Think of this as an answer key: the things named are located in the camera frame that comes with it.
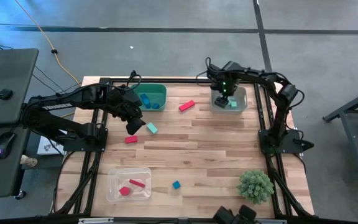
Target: red block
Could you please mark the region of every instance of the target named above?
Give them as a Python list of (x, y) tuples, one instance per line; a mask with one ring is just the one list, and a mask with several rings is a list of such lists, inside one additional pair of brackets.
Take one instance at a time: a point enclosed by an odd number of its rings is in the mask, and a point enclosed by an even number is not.
[(144, 185), (144, 184), (142, 184), (142, 183), (140, 183), (140, 182), (138, 182), (138, 181), (136, 181), (136, 180), (129, 180), (129, 183), (131, 183), (131, 184), (134, 184), (134, 185), (136, 185), (136, 186), (139, 186), (139, 187), (146, 187), (146, 185)]
[(185, 110), (187, 110), (188, 108), (191, 108), (194, 105), (195, 105), (194, 101), (190, 100), (189, 102), (185, 103), (184, 105), (179, 106), (179, 110), (181, 112), (184, 112)]
[(119, 192), (122, 196), (127, 196), (131, 193), (131, 189), (128, 187), (122, 187), (121, 189), (119, 189)]
[(129, 136), (125, 138), (125, 143), (133, 143), (133, 142), (137, 142), (137, 136)]

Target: green plant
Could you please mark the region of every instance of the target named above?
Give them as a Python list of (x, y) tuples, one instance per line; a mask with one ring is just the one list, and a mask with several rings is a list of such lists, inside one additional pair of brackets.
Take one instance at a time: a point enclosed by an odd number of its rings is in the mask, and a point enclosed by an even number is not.
[(252, 203), (260, 204), (274, 193), (273, 183), (261, 170), (247, 171), (240, 176), (240, 185), (237, 186), (239, 195), (250, 200)]

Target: black desk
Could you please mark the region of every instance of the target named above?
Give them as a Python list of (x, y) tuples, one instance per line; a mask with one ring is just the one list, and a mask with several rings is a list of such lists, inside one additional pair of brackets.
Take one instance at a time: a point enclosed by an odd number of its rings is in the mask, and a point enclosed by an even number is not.
[[(37, 56), (37, 49), (0, 50), (0, 89), (14, 90), (10, 100), (0, 100), (0, 135), (9, 132), (15, 125), (12, 123), (19, 119)], [(20, 160), (30, 131), (18, 126), (13, 132), (16, 137), (12, 151), (6, 159), (0, 160), (0, 197), (17, 195), (24, 175)]]

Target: wooden table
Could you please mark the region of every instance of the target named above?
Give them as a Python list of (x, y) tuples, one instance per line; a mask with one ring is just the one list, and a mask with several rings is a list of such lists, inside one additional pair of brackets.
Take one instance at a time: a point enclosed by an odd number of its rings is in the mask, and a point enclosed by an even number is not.
[[(84, 77), (83, 85), (98, 83), (99, 79)], [(153, 122), (158, 134), (151, 134), (144, 126), (136, 133), (138, 143), (125, 144), (124, 138), (128, 136), (126, 123), (108, 116), (109, 136), (99, 166), (92, 216), (211, 218), (221, 205), (237, 212), (245, 204), (253, 208), (259, 218), (274, 217), (271, 199), (261, 205), (253, 205), (238, 196), (236, 189), (239, 175), (244, 171), (261, 169), (267, 173), (257, 136), (260, 126), (254, 86), (243, 85), (247, 90), (248, 108), (239, 115), (210, 112), (208, 87), (190, 83), (165, 83), (165, 86), (165, 110), (162, 113), (143, 113), (143, 120)], [(194, 108), (180, 113), (178, 107), (190, 100), (195, 101)], [(90, 110), (76, 109), (74, 121), (91, 122), (92, 114)], [(290, 114), (288, 125), (293, 125)], [(83, 156), (83, 152), (76, 152), (67, 160), (58, 185), (57, 208), (76, 189)], [(282, 157), (289, 189), (306, 211), (313, 213), (302, 163), (291, 154), (283, 154)], [(108, 202), (106, 187), (109, 170), (127, 167), (151, 169), (152, 196), (148, 200)], [(181, 183), (179, 190), (172, 187), (176, 180)], [(277, 188), (280, 208), (284, 212), (282, 193)], [(87, 191), (85, 189), (82, 209), (86, 204)]]

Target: gray floor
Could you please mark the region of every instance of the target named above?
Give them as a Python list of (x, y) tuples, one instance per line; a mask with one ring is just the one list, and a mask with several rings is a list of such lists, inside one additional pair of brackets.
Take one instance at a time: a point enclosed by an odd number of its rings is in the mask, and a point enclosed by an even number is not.
[[(256, 29), (252, 0), (21, 1), (43, 26)], [(265, 29), (358, 30), (358, 0), (259, 0)], [(0, 23), (32, 25), (14, 1), (0, 0)], [(79, 80), (85, 75), (194, 76), (204, 58), (263, 68), (258, 34), (49, 32), (62, 63)], [(322, 116), (358, 95), (358, 35), (266, 35), (273, 70), (306, 93), (293, 112), (295, 124), (315, 147), (305, 153), (315, 213), (358, 221), (358, 180), (340, 121)], [(37, 65), (62, 87), (74, 84), (55, 62), (40, 32), (0, 30), (0, 44), (40, 50)], [(42, 80), (44, 77), (35, 72)], [(52, 91), (32, 80), (28, 97)], [(59, 111), (65, 114), (70, 110)], [(22, 201), (0, 198), (0, 218), (45, 215), (56, 170), (26, 172)]]

